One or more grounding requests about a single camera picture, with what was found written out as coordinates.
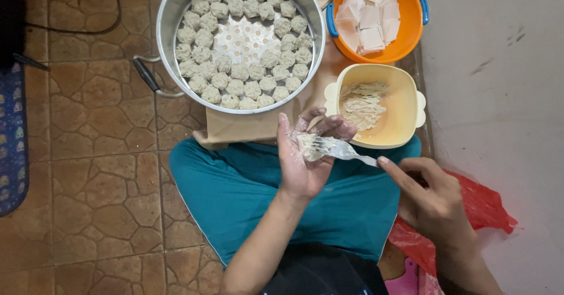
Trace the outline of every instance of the perforated steamer plate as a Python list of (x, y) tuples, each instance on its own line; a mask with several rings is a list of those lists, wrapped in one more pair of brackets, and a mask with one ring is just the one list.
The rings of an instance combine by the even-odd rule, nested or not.
[[(300, 9), (299, 6), (293, 0), (286, 0), (291, 1), (294, 6), (296, 6), (296, 15), (301, 15), (302, 17), (306, 18), (303, 11)], [(186, 10), (182, 15), (185, 14), (187, 10), (190, 10), (191, 4), (187, 6)], [(243, 17), (232, 17), (229, 15), (228, 18), (218, 19), (219, 27), (218, 30), (214, 33), (214, 42), (211, 47), (211, 59), (215, 62), (215, 60), (223, 55), (230, 56), (233, 60), (233, 63), (244, 62), (247, 66), (253, 62), (260, 62), (262, 54), (269, 50), (274, 54), (280, 55), (281, 48), (280, 48), (280, 38), (274, 33), (274, 21), (281, 17), (280, 9), (274, 8), (275, 17), (272, 21), (263, 21), (260, 17), (254, 18), (247, 18), (243, 15)], [(181, 19), (178, 28), (184, 27), (184, 23), (182, 22), (184, 18)], [(300, 35), (294, 31), (291, 31), (296, 38)], [(305, 31), (307, 35), (313, 37), (311, 32), (311, 26), (309, 25)], [(175, 46), (179, 45), (178, 39), (175, 39)], [(310, 49), (312, 53), (312, 62), (308, 64), (309, 71), (311, 72), (311, 67), (313, 64), (313, 60), (315, 60), (315, 42), (314, 47)], [(288, 68), (290, 71), (290, 76), (292, 76), (292, 69), (293, 67)], [(272, 75), (272, 71), (267, 69), (267, 75)], [(186, 78), (182, 78), (186, 84), (188, 81)], [(284, 86), (283, 81), (278, 81), (279, 86)], [(291, 93), (285, 100), (292, 98), (294, 94), (299, 91), (295, 91)], [(222, 95), (228, 95), (226, 90), (222, 90)]]

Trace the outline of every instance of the hand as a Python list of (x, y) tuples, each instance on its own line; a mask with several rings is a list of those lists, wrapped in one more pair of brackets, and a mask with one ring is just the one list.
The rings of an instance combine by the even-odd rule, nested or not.
[[(398, 184), (398, 215), (415, 231), (442, 250), (474, 249), (476, 233), (464, 212), (460, 184), (428, 158), (406, 158), (399, 167), (385, 157), (378, 164)], [(423, 188), (409, 172), (420, 172), (429, 188)]]
[[(312, 133), (350, 141), (356, 134), (356, 128), (341, 115), (326, 117), (326, 111), (318, 106), (309, 108), (300, 114), (294, 127), (290, 126), (286, 114), (280, 113), (278, 116), (278, 156), (282, 169), (280, 190), (293, 198), (307, 202), (313, 199), (325, 186), (335, 160), (333, 157), (324, 156), (314, 162), (304, 161), (296, 136), (300, 133)], [(311, 121), (320, 116), (323, 119), (306, 132)]]

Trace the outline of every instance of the white wall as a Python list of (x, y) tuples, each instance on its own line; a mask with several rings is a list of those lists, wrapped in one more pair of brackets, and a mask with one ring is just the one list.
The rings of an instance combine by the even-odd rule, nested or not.
[(435, 155), (525, 228), (481, 233), (502, 289), (564, 294), (564, 0), (427, 1)]

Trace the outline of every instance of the black cable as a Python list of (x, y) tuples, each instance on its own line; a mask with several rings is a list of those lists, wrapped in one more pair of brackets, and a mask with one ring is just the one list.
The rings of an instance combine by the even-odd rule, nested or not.
[(101, 31), (69, 31), (69, 30), (60, 30), (60, 29), (55, 29), (53, 27), (49, 27), (49, 26), (43, 26), (43, 25), (37, 25), (37, 24), (33, 24), (33, 23), (26, 23), (27, 26), (31, 26), (31, 27), (35, 27), (37, 29), (42, 29), (42, 30), (47, 30), (47, 31), (52, 31), (52, 32), (57, 32), (57, 33), (66, 33), (66, 34), (80, 34), (80, 35), (103, 35), (103, 34), (107, 34), (113, 30), (115, 30), (117, 28), (117, 26), (121, 23), (121, 3), (120, 0), (116, 0), (117, 2), (117, 18), (116, 21), (107, 29), (101, 30)]

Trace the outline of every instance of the brown paper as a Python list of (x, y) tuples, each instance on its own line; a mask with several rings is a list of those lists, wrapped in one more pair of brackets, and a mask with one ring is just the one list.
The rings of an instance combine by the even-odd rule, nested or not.
[(342, 70), (354, 63), (338, 50), (333, 38), (327, 34), (321, 64), (299, 95), (283, 106), (259, 114), (237, 115), (206, 108), (208, 130), (195, 131), (194, 138), (209, 149), (220, 148), (225, 143), (275, 139), (278, 113), (286, 113), (293, 124), (305, 109), (314, 105), (323, 106), (325, 88), (336, 82)]

